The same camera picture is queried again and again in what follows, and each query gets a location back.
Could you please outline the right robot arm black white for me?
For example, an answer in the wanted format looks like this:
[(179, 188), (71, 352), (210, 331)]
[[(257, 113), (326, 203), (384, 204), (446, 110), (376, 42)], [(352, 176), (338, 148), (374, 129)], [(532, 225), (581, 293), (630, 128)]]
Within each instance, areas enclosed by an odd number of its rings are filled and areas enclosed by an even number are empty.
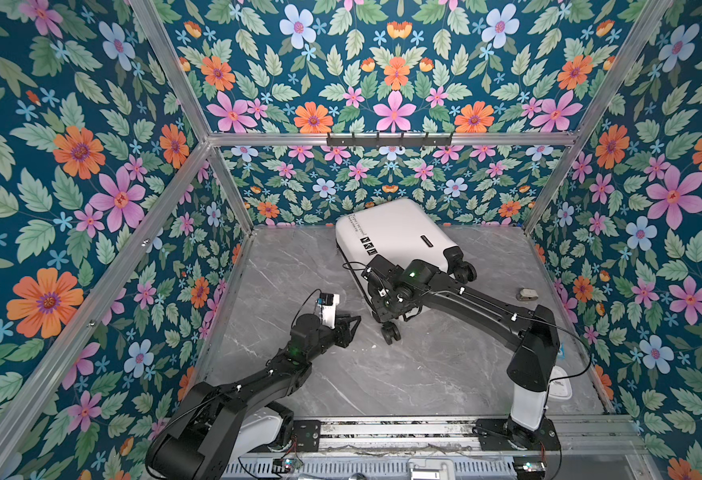
[(475, 277), (456, 278), (423, 260), (406, 267), (377, 255), (360, 271), (373, 315), (390, 326), (395, 318), (428, 308), (449, 314), (491, 336), (512, 352), (506, 368), (513, 384), (507, 428), (532, 434), (545, 417), (549, 383), (560, 340), (553, 312), (543, 305), (529, 310), (469, 287)]

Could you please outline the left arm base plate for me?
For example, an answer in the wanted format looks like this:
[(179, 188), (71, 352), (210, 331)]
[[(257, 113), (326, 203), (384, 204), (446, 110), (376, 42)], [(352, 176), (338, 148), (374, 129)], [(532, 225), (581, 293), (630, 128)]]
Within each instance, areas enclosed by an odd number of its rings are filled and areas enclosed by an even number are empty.
[(290, 453), (315, 453), (319, 451), (322, 436), (320, 420), (294, 420), (290, 430)]

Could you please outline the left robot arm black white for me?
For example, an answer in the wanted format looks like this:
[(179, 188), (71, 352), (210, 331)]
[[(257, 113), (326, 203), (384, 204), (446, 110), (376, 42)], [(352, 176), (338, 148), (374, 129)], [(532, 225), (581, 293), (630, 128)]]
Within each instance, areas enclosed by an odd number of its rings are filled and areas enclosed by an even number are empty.
[(302, 314), (262, 370), (228, 384), (194, 385), (152, 440), (147, 473), (155, 479), (219, 479), (232, 458), (251, 450), (235, 451), (245, 419), (297, 391), (313, 361), (332, 347), (348, 347), (360, 322), (359, 315), (341, 314), (330, 327), (315, 314)]

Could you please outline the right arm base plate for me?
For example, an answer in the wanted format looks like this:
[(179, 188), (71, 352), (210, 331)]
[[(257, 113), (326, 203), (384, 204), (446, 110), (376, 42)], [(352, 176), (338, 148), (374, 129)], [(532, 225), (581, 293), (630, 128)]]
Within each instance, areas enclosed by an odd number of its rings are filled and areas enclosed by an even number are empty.
[(528, 430), (507, 418), (477, 419), (472, 433), (484, 451), (559, 451), (561, 442), (553, 422), (543, 417), (537, 430)]

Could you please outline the white black suitcase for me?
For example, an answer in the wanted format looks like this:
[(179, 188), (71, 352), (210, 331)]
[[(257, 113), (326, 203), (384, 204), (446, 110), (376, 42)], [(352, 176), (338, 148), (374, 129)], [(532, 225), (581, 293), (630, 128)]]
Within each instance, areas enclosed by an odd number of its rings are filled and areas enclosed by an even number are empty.
[(400, 340), (401, 334), (394, 323), (396, 316), (378, 307), (379, 289), (369, 292), (364, 272), (376, 255), (400, 267), (423, 260), (463, 284), (477, 277), (474, 266), (464, 259), (463, 250), (418, 203), (407, 198), (344, 215), (337, 221), (335, 232), (344, 267), (352, 271), (387, 344)]

